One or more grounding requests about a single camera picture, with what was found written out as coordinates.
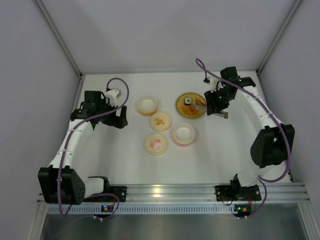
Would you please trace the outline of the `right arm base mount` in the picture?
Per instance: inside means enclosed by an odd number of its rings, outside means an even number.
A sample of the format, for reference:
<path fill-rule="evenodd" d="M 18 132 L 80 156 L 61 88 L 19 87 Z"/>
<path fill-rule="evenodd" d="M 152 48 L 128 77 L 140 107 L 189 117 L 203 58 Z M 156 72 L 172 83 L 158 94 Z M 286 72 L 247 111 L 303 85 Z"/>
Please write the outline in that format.
<path fill-rule="evenodd" d="M 216 185 L 216 198 L 219 202 L 233 202 L 233 201 L 261 201 L 259 186 L 241 186 L 238 175 L 236 174 L 229 184 Z"/>

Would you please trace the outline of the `sushi roll piece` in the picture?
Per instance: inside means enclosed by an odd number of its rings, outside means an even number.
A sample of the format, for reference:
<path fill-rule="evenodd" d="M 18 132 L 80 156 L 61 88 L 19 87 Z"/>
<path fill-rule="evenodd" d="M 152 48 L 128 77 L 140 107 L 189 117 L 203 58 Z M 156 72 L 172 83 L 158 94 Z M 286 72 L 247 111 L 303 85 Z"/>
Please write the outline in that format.
<path fill-rule="evenodd" d="M 184 98 L 184 104 L 186 106 L 190 106 L 192 104 L 192 98 L 191 97 L 185 97 Z"/>

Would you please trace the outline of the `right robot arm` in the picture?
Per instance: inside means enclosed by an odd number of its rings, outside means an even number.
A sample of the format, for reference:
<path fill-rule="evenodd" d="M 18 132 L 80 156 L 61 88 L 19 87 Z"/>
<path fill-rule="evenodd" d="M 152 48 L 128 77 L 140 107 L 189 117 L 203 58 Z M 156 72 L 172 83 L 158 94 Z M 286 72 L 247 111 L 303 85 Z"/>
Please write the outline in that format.
<path fill-rule="evenodd" d="M 289 172 L 295 129 L 283 124 L 269 109 L 251 77 L 240 77 L 237 69 L 227 67 L 220 76 L 205 70 L 204 82 L 210 90 L 204 96 L 207 115 L 223 112 L 232 101 L 237 102 L 252 123 L 256 138 L 250 148 L 250 158 L 233 177 L 240 188 L 251 188 L 258 181 L 276 183 Z"/>

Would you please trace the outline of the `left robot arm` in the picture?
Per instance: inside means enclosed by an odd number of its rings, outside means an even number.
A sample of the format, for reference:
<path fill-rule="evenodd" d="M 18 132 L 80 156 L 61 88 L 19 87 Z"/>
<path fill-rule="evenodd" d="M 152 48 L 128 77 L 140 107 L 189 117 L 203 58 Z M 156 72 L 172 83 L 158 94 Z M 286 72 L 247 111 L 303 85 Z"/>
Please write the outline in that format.
<path fill-rule="evenodd" d="M 71 113 L 65 139 L 56 156 L 47 167 L 39 169 L 38 180 L 46 203 L 80 205 L 110 197 L 112 188 L 107 177 L 81 178 L 74 167 L 96 125 L 102 123 L 118 129 L 128 125 L 127 106 L 116 105 L 120 94 L 115 88 L 106 93 L 85 91 L 84 101 Z"/>

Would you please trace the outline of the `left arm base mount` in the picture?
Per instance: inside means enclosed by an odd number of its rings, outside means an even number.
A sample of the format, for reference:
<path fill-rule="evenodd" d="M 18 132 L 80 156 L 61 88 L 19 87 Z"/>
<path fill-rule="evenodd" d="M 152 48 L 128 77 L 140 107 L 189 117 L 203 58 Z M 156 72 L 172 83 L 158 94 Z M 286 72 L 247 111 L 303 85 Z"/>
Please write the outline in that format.
<path fill-rule="evenodd" d="M 127 186 L 124 185 L 111 185 L 107 193 L 97 193 L 92 197 L 84 199 L 84 202 L 88 203 L 104 203 L 104 202 L 117 202 L 118 198 L 120 203 L 126 202 Z"/>

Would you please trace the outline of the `metal tongs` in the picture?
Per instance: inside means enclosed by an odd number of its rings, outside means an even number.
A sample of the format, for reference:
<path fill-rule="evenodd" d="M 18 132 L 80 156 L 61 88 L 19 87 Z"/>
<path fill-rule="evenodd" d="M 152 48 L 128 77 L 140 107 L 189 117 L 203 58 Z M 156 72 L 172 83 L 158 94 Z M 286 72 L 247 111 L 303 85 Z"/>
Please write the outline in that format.
<path fill-rule="evenodd" d="M 229 118 L 229 113 L 223 110 L 217 111 L 213 109 L 210 105 L 208 106 L 205 101 L 200 100 L 199 98 L 196 98 L 192 103 L 191 106 L 200 112 L 205 112 L 207 115 L 216 115 L 219 117 L 222 117 L 223 119 Z"/>

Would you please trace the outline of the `fried food piece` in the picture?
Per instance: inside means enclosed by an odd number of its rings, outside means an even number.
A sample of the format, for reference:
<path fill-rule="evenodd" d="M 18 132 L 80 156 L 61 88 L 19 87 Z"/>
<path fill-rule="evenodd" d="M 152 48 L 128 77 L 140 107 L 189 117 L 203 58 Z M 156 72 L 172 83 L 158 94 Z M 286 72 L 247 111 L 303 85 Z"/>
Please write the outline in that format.
<path fill-rule="evenodd" d="M 194 115 L 197 115 L 199 113 L 199 111 L 194 108 L 194 106 L 191 106 L 191 105 L 185 105 L 183 108 L 182 108 L 182 111 L 186 114 L 186 115 L 190 115 L 190 116 L 194 116 Z"/>

